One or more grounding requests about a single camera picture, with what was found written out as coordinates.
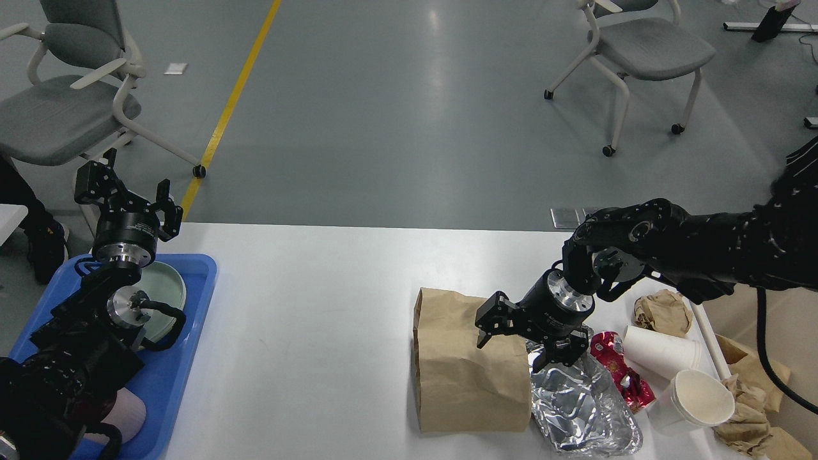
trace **floor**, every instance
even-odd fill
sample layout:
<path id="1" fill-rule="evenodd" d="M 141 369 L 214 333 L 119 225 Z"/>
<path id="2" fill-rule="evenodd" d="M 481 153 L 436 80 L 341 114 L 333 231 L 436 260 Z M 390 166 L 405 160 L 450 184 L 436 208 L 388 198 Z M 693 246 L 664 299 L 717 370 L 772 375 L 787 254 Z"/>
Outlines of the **floor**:
<path id="1" fill-rule="evenodd" d="M 550 208 L 657 196 L 692 214 L 740 212 L 767 198 L 784 155 L 814 135 L 801 119 L 818 115 L 818 66 L 799 35 L 755 43 L 721 23 L 760 20 L 759 3 L 688 0 L 683 25 L 717 49 L 688 130 L 669 133 L 691 76 L 629 79 L 622 141 L 613 158 L 603 157 L 617 104 L 607 80 L 583 65 L 554 101 L 542 99 L 585 45 L 587 28 L 572 5 L 283 0 L 187 219 L 550 231 Z M 201 156 L 270 6 L 121 2 L 151 70 L 135 92 L 139 120 Z M 670 16 L 664 2 L 655 10 Z M 814 3 L 797 14 L 818 21 Z M 28 0 L 0 2 L 0 18 L 45 25 Z M 0 98 L 26 88 L 33 49 L 19 37 L 2 43 Z M 189 63 L 187 72 L 163 75 L 170 62 Z M 41 75 L 64 72 L 50 58 Z M 69 194 L 81 164 L 20 165 L 72 229 L 72 255 L 91 244 Z M 122 149 L 118 165 L 145 196 L 170 178 L 180 201 L 191 181 L 186 163 L 144 139 Z M 0 248 L 0 355 L 42 292 L 25 251 L 21 232 Z"/>

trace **crumpled paper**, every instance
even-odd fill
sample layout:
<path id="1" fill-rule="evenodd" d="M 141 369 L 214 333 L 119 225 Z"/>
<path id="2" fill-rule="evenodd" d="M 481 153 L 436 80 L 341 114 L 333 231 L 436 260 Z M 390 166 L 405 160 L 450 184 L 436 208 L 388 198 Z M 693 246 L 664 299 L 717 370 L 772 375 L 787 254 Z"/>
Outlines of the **crumpled paper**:
<path id="1" fill-rule="evenodd" d="M 477 348 L 485 299 L 421 288 L 415 305 L 420 430 L 523 431 L 531 418 L 525 340 L 495 336 Z"/>
<path id="2" fill-rule="evenodd" d="M 778 412 L 784 393 L 767 377 L 756 352 L 746 345 L 718 334 L 716 334 L 716 339 L 721 348 L 721 353 L 724 354 L 724 359 L 727 361 L 727 367 L 730 368 L 730 373 L 739 374 L 741 381 L 746 383 L 747 386 L 762 389 L 766 393 L 764 410 Z M 789 381 L 791 371 L 788 367 L 772 359 L 770 365 L 783 383 Z"/>
<path id="3" fill-rule="evenodd" d="M 636 301 L 633 323 L 643 329 L 684 338 L 693 324 L 693 312 L 687 308 L 681 294 L 662 289 Z"/>
<path id="4" fill-rule="evenodd" d="M 771 427 L 764 410 L 766 392 L 734 374 L 723 381 L 735 397 L 735 412 L 713 430 L 733 450 L 753 458 L 812 460 L 812 454 L 781 428 Z"/>

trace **paper cup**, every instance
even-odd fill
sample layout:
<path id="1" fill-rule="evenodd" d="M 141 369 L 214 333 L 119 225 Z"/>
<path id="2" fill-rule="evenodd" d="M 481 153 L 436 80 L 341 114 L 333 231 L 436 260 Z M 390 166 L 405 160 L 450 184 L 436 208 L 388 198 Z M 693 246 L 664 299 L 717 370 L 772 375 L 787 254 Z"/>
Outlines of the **paper cup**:
<path id="1" fill-rule="evenodd" d="M 116 426 L 122 433 L 122 443 L 127 443 L 137 435 L 145 423 L 145 403 L 127 388 L 122 388 L 116 393 L 116 403 L 110 413 L 102 421 L 109 425 Z M 88 433 L 85 439 L 97 444 L 107 444 L 108 437 Z"/>
<path id="2" fill-rule="evenodd" d="M 733 394 L 720 381 L 694 369 L 679 371 L 670 386 L 648 407 L 657 431 L 679 435 L 721 425 L 735 411 Z"/>
<path id="3" fill-rule="evenodd" d="M 622 340 L 625 357 L 670 380 L 684 369 L 696 369 L 702 355 L 697 341 L 628 326 Z"/>

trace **gray chair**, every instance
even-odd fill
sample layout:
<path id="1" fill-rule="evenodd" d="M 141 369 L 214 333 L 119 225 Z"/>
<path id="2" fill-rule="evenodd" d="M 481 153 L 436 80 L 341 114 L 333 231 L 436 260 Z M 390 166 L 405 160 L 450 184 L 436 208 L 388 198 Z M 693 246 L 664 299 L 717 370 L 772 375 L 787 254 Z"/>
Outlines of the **gray chair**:
<path id="1" fill-rule="evenodd" d="M 145 76 L 142 54 L 119 21 L 115 0 L 40 0 L 49 24 L 44 32 L 18 24 L 0 30 L 0 41 L 22 35 L 39 41 L 28 66 L 32 87 L 0 101 L 0 155 L 35 165 L 62 165 L 78 156 L 96 159 L 137 135 L 194 165 L 199 161 L 137 124 L 142 108 L 130 91 Z M 84 76 L 41 81 L 37 68 L 47 52 L 69 65 L 93 69 Z M 101 81 L 112 75 L 119 87 Z M 88 150 L 112 134 L 116 140 L 95 155 Z"/>
<path id="2" fill-rule="evenodd" d="M 716 54 L 716 50 L 696 35 L 679 26 L 681 9 L 676 0 L 669 0 L 673 9 L 673 22 L 658 17 L 627 20 L 619 24 L 599 27 L 597 18 L 623 11 L 647 10 L 658 0 L 578 0 L 578 7 L 585 13 L 591 27 L 588 46 L 569 65 L 545 92 L 545 99 L 554 97 L 554 91 L 584 61 L 590 61 L 605 77 L 615 84 L 624 96 L 624 103 L 613 128 L 613 140 L 602 149 L 611 156 L 617 149 L 619 135 L 627 114 L 631 93 L 624 78 L 630 75 L 640 80 L 661 81 L 695 74 L 693 88 L 685 106 L 681 123 L 674 124 L 671 132 L 681 134 L 690 121 L 690 112 L 699 85 L 702 82 L 702 66 Z M 622 69 L 619 74 L 602 64 L 597 55 Z"/>

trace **plate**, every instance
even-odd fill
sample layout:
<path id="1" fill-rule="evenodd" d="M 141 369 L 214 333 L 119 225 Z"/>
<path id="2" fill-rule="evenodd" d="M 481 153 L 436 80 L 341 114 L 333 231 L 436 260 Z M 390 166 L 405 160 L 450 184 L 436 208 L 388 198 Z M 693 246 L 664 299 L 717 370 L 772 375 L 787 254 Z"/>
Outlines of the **plate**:
<path id="1" fill-rule="evenodd" d="M 156 302 L 168 304 L 175 309 L 185 309 L 187 289 L 182 275 L 175 268 L 162 262 L 154 262 L 142 269 L 142 279 L 134 285 L 144 291 L 148 297 Z M 161 314 L 152 309 L 142 309 L 151 319 L 145 323 L 145 338 L 156 342 L 170 332 L 176 322 L 175 318 Z"/>

